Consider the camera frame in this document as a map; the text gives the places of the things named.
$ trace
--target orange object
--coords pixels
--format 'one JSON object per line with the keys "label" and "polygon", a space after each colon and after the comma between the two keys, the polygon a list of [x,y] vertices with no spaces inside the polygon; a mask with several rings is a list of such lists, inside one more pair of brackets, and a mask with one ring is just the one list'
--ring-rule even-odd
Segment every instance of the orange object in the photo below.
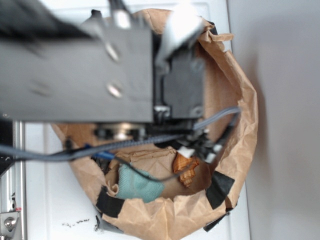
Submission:
{"label": "orange object", "polygon": [[186,158],[177,153],[173,160],[173,172],[176,174],[184,170],[188,165],[190,165],[188,170],[183,172],[179,177],[180,182],[187,188],[190,187],[192,178],[196,175],[194,168],[199,165],[199,160],[195,156]]}

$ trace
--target green cloth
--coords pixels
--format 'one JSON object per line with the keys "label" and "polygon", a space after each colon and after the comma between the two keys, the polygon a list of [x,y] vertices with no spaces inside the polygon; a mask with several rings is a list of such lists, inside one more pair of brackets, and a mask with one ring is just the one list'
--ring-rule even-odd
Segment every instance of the green cloth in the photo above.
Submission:
{"label": "green cloth", "polygon": [[[152,177],[147,171],[138,170],[145,176]],[[119,199],[143,199],[145,203],[152,202],[165,189],[162,182],[150,181],[134,172],[127,165],[119,168]]]}

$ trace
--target gray wall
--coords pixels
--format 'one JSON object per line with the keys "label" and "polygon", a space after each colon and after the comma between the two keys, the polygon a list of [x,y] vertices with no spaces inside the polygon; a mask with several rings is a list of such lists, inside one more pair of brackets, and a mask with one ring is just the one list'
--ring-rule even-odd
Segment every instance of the gray wall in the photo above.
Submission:
{"label": "gray wall", "polygon": [[233,53],[259,100],[251,239],[319,239],[320,1],[229,0],[228,9]]}

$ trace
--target wire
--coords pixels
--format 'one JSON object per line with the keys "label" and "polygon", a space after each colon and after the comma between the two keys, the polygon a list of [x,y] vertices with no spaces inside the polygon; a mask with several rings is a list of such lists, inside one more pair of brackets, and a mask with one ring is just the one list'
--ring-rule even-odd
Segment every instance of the wire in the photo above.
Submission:
{"label": "wire", "polygon": [[192,162],[190,164],[188,164],[187,166],[185,166],[184,169],[182,169],[181,171],[178,171],[177,173],[174,173],[168,177],[165,177],[165,178],[161,178],[161,179],[157,179],[155,177],[152,177],[152,176],[146,176],[144,175],[142,172],[140,172],[137,168],[131,166],[130,163],[128,163],[126,160],[118,157],[118,156],[114,156],[114,159],[117,160],[119,163],[121,164],[125,164],[127,165],[131,170],[133,170],[135,173],[139,174],[141,177],[149,180],[149,181],[152,181],[152,182],[166,182],[166,181],[169,181],[171,179],[175,179],[175,178],[178,178],[181,174],[185,173],[186,171],[189,170],[189,168],[191,167],[191,165],[194,163],[194,161],[196,160],[195,158],[193,158]]}
{"label": "wire", "polygon": [[115,149],[122,149],[122,148],[134,147],[139,145],[145,145],[145,144],[154,144],[154,143],[163,143],[167,141],[172,141],[172,140],[181,138],[182,136],[183,135],[152,136],[145,140],[140,140],[140,141],[134,141],[134,140],[119,141],[119,142],[103,144],[103,145],[92,147],[92,148],[78,148],[72,151],[60,151],[50,155],[20,150],[20,149],[13,148],[11,146],[0,144],[0,153],[20,157],[19,159],[15,159],[15,161],[40,160],[40,161],[48,161],[48,162],[65,162],[65,161],[83,158],[86,156],[92,156],[96,153],[103,152],[103,151],[111,151]]}
{"label": "wire", "polygon": [[239,114],[240,112],[241,112],[241,109],[238,106],[227,107],[227,108],[219,111],[215,115],[212,115],[209,118],[207,118],[201,122],[197,122],[193,126],[193,130],[202,129],[202,128],[206,127],[207,125],[218,121],[219,119],[223,118],[224,116],[227,116],[229,114]]}
{"label": "wire", "polygon": [[[240,112],[239,107],[228,107],[218,112],[217,114],[203,120],[202,122],[196,123],[193,129],[199,130],[213,122],[216,122],[217,120],[221,119],[226,115],[235,114],[239,112]],[[0,144],[0,153],[15,156],[15,157],[20,157],[18,159],[14,159],[14,161],[40,160],[40,161],[48,161],[48,162],[64,162],[64,161],[71,161],[71,160],[83,158],[86,156],[92,156],[96,153],[103,152],[103,151],[111,151],[115,149],[135,147],[135,146],[145,145],[145,144],[158,144],[163,142],[169,142],[172,140],[179,139],[183,136],[184,136],[183,134],[152,136],[145,140],[119,141],[119,142],[103,144],[103,145],[92,147],[92,148],[78,148],[72,151],[61,151],[61,152],[57,152],[50,155],[20,150],[20,149],[13,148],[11,146]]]}

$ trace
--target bolt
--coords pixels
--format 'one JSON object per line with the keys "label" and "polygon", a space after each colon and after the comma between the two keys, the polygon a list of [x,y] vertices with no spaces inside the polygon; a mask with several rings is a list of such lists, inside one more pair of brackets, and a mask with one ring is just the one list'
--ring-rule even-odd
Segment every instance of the bolt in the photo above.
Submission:
{"label": "bolt", "polygon": [[110,84],[106,85],[106,89],[115,98],[120,99],[122,97],[122,89],[119,85],[116,85],[114,83],[110,83]]}
{"label": "bolt", "polygon": [[114,62],[118,63],[120,61],[120,56],[118,52],[109,42],[105,44],[105,50]]}
{"label": "bolt", "polygon": [[16,227],[17,221],[13,217],[8,217],[4,220],[4,226],[11,232]]}

